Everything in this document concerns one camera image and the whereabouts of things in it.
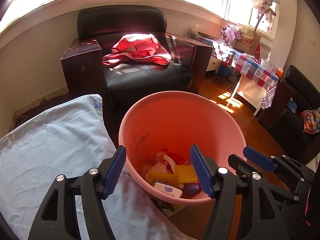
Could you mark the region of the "red polka dot garment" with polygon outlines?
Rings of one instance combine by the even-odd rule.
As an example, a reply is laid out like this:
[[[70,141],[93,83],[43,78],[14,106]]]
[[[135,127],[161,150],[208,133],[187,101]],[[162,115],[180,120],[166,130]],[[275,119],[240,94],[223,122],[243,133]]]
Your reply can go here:
[[[105,67],[114,67],[129,60],[166,66],[171,61],[171,55],[153,34],[127,34],[102,59]]]

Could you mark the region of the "white drawer cabinet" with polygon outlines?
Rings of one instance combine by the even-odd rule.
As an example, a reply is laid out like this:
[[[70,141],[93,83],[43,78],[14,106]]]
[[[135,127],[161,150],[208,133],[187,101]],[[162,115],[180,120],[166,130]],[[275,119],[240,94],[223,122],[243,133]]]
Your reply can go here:
[[[218,71],[220,67],[221,60],[211,56],[206,71]]]

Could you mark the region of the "pink plastic trash bucket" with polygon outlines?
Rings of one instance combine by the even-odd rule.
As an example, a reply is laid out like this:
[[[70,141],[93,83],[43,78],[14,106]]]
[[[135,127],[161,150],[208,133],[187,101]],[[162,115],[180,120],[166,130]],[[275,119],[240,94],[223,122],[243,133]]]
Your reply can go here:
[[[180,91],[148,95],[125,114],[119,129],[119,144],[126,148],[126,170],[150,195],[177,205],[201,205],[212,202],[200,192],[191,199],[175,198],[154,189],[143,177],[146,159],[161,150],[190,158],[190,147],[199,146],[202,154],[228,168],[228,157],[243,157],[245,137],[232,116],[202,96]]]

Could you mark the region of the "brown paper shopping bag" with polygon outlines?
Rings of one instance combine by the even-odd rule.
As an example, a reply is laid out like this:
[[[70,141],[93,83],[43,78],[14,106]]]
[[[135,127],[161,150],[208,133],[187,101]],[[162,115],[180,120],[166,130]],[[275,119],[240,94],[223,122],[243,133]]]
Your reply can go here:
[[[240,31],[240,39],[236,41],[234,49],[242,53],[253,55],[258,47],[261,36],[251,27],[239,25],[238,28]]]

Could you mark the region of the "pink white patterned bag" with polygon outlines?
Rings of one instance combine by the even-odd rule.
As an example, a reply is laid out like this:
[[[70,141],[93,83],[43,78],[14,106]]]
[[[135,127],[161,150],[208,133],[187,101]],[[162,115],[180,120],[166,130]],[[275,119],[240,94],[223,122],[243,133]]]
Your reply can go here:
[[[170,156],[165,154],[165,152],[159,152],[156,155],[156,161],[157,163],[155,163],[149,169],[150,171],[161,172],[166,174],[175,173],[176,163]]]

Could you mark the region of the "coat stand with clothes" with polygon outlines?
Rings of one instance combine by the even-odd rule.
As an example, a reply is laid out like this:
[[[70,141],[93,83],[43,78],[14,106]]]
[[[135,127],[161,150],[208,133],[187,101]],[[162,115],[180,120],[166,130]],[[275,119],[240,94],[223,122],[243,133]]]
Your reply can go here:
[[[269,24],[273,23],[273,19],[276,16],[276,13],[271,8],[273,0],[254,0],[253,9],[257,9],[258,21],[255,25],[254,31],[257,30],[262,18],[265,16],[265,20]]]

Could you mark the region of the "yellow foam fruit net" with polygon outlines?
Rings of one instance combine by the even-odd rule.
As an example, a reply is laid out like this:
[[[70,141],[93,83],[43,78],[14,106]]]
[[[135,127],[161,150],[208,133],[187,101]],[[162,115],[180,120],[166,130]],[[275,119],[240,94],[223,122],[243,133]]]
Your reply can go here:
[[[175,175],[180,184],[193,184],[198,182],[193,165],[176,165]]]

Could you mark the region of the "colourful cushion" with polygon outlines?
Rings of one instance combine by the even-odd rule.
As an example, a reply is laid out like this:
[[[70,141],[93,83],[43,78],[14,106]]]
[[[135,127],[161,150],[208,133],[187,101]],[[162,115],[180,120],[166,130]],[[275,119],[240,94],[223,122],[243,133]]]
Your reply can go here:
[[[308,134],[317,134],[320,130],[320,108],[315,110],[306,110],[301,113],[303,118],[303,132]]]

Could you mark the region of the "light blue floral tablecloth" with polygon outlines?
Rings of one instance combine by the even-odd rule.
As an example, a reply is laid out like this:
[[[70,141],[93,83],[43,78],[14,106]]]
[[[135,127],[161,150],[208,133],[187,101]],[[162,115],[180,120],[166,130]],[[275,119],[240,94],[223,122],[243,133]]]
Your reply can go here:
[[[1,139],[1,214],[19,239],[54,179],[83,175],[116,148],[103,122],[103,101],[84,95],[30,119]],[[103,207],[116,239],[187,239],[123,170]]]

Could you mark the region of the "blue Tempo tissue pack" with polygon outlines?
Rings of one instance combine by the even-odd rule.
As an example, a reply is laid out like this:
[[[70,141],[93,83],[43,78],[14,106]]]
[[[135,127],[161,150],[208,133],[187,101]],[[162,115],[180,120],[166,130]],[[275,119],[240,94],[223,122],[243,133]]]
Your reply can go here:
[[[168,185],[168,184],[165,184],[165,183],[161,183],[159,181],[155,182],[153,184],[153,187],[166,194],[166,195],[169,195],[169,196],[172,196],[172,197],[176,197],[176,198],[181,198],[182,194],[183,194],[183,191],[178,189],[178,188],[175,188],[171,185]]]

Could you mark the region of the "checkered cloth side table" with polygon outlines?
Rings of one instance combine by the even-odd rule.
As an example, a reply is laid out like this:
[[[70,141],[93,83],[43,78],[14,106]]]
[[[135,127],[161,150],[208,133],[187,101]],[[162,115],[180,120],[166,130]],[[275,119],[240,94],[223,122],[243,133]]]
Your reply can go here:
[[[271,107],[279,82],[279,77],[276,74],[271,73],[255,60],[250,59],[243,53],[230,48],[220,41],[191,33],[187,33],[186,37],[212,46],[212,56],[214,58],[226,63],[228,68],[234,68],[243,77],[254,83],[255,86],[265,91],[265,95],[262,97],[259,106],[262,109]]]

